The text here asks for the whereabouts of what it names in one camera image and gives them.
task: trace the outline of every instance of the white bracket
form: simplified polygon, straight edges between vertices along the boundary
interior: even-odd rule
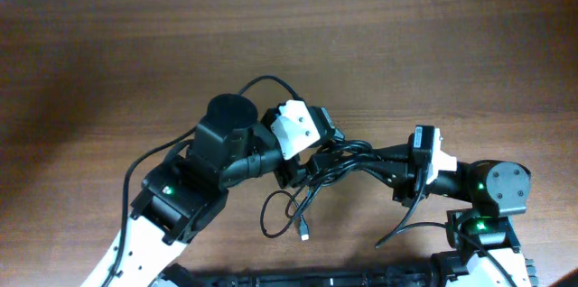
[[[440,129],[435,128],[433,131],[432,162],[427,169],[427,184],[434,182],[440,171],[458,171],[458,159],[442,152],[442,139]]]
[[[521,252],[514,253],[511,248],[489,250],[488,252],[512,276],[517,287],[531,287],[530,278],[527,275],[526,258]],[[456,281],[447,282],[446,286],[509,286],[496,265],[487,256],[473,255],[466,267],[468,268],[468,275],[459,276]]]
[[[172,245],[163,242],[161,228],[141,216],[137,220],[128,219],[126,226],[126,244],[122,261],[118,267],[119,277],[113,278],[109,287],[131,286],[146,287],[156,276],[182,251],[187,244],[175,241]],[[117,256],[117,238],[100,260],[81,287],[100,287],[108,276],[108,268]]]
[[[279,113],[271,132],[281,145],[284,159],[291,159],[321,138],[305,102],[289,100],[279,107]]]

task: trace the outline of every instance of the wooden desk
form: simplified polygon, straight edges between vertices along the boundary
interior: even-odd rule
[[[267,73],[349,138],[400,144],[435,124],[466,162],[527,165],[529,208],[514,218],[525,255],[544,284],[578,263],[578,0],[0,0],[0,29],[4,286],[79,285],[117,233],[131,161]],[[248,96],[261,112],[288,98],[273,83]],[[132,198],[161,158],[136,171]],[[309,242],[266,239],[259,211],[276,188],[267,175],[233,189],[179,263],[362,266],[449,249],[424,228],[374,250],[406,209],[360,173],[320,194]],[[272,206],[274,229],[284,201]],[[431,197],[413,220],[465,207]]]

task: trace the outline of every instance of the robotic arm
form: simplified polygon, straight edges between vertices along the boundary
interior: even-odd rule
[[[258,121],[255,105],[241,94],[260,79],[279,82],[293,99],[268,109]],[[195,131],[194,139],[185,139]],[[266,200],[261,228],[273,238],[303,215],[323,187],[352,171],[365,171],[382,181],[393,189],[393,200],[409,207],[400,224],[376,247],[413,227],[446,230],[450,246],[457,251],[433,255],[435,270],[428,278],[432,285],[486,285],[480,283],[486,281],[533,285],[510,221],[511,216],[526,212],[530,171],[513,162],[457,162],[441,151],[441,142],[440,130],[429,125],[418,125],[407,143],[387,148],[345,140],[323,107],[307,106],[280,79],[257,78],[239,94],[214,97],[207,114],[189,133],[131,166],[121,231],[82,286],[166,282],[159,273],[224,209],[228,189],[245,180],[273,172],[281,189],[297,188],[294,195],[281,190],[291,196],[287,209],[293,203],[297,210],[279,233],[269,234],[264,227],[266,204],[273,195]],[[164,161],[143,179],[128,216],[130,173],[146,156],[169,146]],[[298,153],[310,147],[318,147],[317,153],[301,164]],[[307,197],[297,202],[295,197],[304,188]],[[417,204],[431,193],[471,202],[472,208],[448,212],[446,224],[406,225]]]

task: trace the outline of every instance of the white plastic bracket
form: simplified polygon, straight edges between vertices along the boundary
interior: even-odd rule
[[[458,171],[458,159],[442,152],[442,139],[440,128],[435,128],[433,131],[432,162],[427,169],[427,184],[434,182],[440,171]]]
[[[156,276],[182,251],[187,244],[175,241],[172,245],[163,242],[164,232],[161,228],[141,216],[137,220],[128,219],[126,226],[126,244],[122,261],[118,267],[117,277],[109,287],[131,286],[146,287]],[[117,256],[117,238],[100,260],[81,287],[100,287],[108,276],[108,268],[114,263]]]
[[[488,251],[512,276],[518,287],[531,287],[530,279],[527,275],[526,258],[521,252],[514,253],[511,248],[503,248]],[[508,286],[508,282],[500,273],[498,268],[488,259],[487,256],[479,257],[473,255],[468,264],[468,275],[459,276],[454,282],[447,282],[446,286]]]
[[[271,131],[281,145],[284,159],[291,159],[321,138],[305,102],[289,100],[279,107],[279,113]]]

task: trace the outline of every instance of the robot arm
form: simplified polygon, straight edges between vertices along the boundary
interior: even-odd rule
[[[447,224],[448,241],[459,250],[463,264],[479,256],[463,235],[488,248],[519,248],[509,216],[526,211],[529,171],[512,162],[457,163],[441,151],[441,140],[438,128],[419,125],[408,143],[376,150],[365,142],[368,147],[361,143],[356,147],[344,143],[342,132],[322,107],[294,99],[267,110],[257,121],[256,108],[248,99],[234,94],[214,97],[196,126],[195,138],[176,144],[146,175],[131,203],[124,245],[121,230],[82,286],[149,285],[225,207],[229,188],[269,172],[282,189],[314,190],[311,201],[329,185],[319,178],[334,179],[332,184],[350,171],[372,174],[394,190],[394,200],[410,207],[405,221],[386,240],[404,229],[417,203],[430,193],[469,201],[473,208],[452,213]],[[318,152],[300,164],[298,153],[316,146]],[[185,155],[180,156],[184,148]],[[355,148],[369,150],[371,156],[354,153],[355,162],[344,158]],[[351,167],[341,169],[345,164]],[[342,171],[334,178],[328,169]],[[471,229],[480,220],[485,230]]]

